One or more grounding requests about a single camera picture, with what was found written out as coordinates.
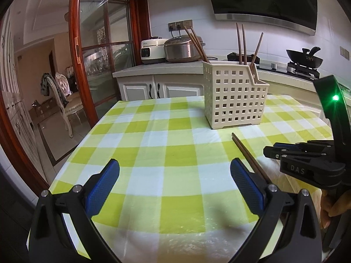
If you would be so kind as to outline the person's right hand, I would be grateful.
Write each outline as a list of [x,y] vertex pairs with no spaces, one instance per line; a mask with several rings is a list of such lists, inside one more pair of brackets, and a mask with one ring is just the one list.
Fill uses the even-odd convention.
[[328,191],[322,190],[320,211],[321,226],[326,229],[330,225],[332,217],[345,213],[350,210],[350,207],[350,191],[345,192],[335,203],[332,203]]

